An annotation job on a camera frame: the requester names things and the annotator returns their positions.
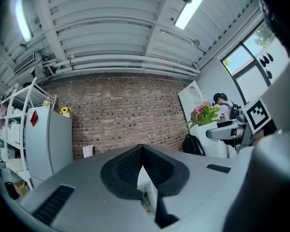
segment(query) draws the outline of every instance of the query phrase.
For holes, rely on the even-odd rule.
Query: black backpack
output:
[[[185,153],[205,156],[203,147],[196,136],[186,135],[186,138],[183,140],[182,147]]]
[[[232,102],[233,106],[230,106],[227,103],[223,103],[223,105],[226,105],[229,108],[230,111],[230,119],[236,119],[238,116],[238,109],[242,108],[241,106],[234,104]]]

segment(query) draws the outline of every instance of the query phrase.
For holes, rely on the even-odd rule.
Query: white shelving unit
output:
[[[26,117],[27,117],[27,109],[32,107],[39,107],[42,106],[43,101],[47,99],[47,97],[50,98],[51,101],[51,108],[54,108],[55,102],[56,102],[56,95],[51,96],[47,92],[45,92],[42,88],[40,88],[35,82],[37,78],[34,78],[31,85],[27,86],[26,88],[23,88],[19,91],[14,89],[11,96],[6,98],[3,101],[0,101],[0,106],[2,104],[8,104],[7,108],[7,115],[6,116],[0,116],[0,120],[4,120],[4,132],[3,136],[0,135],[0,140],[4,142],[4,150],[6,151],[6,155],[8,152],[8,145],[11,145],[17,149],[20,150],[21,155],[21,162],[23,166],[23,170],[16,172],[16,174],[21,177],[23,180],[25,180],[28,183],[28,186],[30,189],[32,189],[32,185],[30,182],[30,173],[29,170],[26,167],[26,160],[25,160],[25,145],[24,145],[24,125],[26,123]],[[12,112],[12,106],[17,107],[21,110],[21,113],[17,114],[11,114]],[[15,119],[20,121],[20,139],[19,144],[16,142],[12,142],[8,140],[8,124],[9,120]]]

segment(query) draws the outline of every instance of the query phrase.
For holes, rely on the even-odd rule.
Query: brick wall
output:
[[[189,83],[155,75],[104,74],[62,79],[43,88],[57,94],[57,111],[72,109],[74,158],[132,144],[181,150],[188,133],[178,93]]]

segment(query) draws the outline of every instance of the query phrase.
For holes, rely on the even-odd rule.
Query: fluorescent light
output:
[[[202,1],[203,0],[192,0],[192,3],[186,3],[184,10],[175,23],[175,26],[179,27],[180,29],[184,29]]]
[[[25,18],[22,0],[15,1],[15,16],[20,32],[25,42],[28,42],[32,38],[32,33]]]

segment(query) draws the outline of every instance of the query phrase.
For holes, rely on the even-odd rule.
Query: white bag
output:
[[[217,151],[219,158],[236,159],[236,150],[232,146],[226,145],[221,140],[218,141]]]

